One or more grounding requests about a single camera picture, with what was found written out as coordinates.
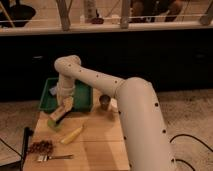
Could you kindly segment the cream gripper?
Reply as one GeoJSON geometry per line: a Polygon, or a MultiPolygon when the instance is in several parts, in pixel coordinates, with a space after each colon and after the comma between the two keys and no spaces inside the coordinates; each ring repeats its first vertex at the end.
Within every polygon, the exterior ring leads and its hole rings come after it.
{"type": "Polygon", "coordinates": [[[72,97],[59,98],[58,99],[58,108],[49,115],[49,118],[57,124],[71,112],[73,107],[74,100],[72,97]]]}

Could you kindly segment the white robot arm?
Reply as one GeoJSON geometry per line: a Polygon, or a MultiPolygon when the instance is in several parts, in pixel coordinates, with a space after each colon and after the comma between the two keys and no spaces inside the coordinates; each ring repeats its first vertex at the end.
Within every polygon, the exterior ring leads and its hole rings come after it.
{"type": "Polygon", "coordinates": [[[123,79],[84,68],[77,55],[57,58],[54,68],[59,74],[59,102],[74,91],[75,80],[117,101],[131,171],[177,171],[166,124],[151,82],[140,77],[123,79]]]}

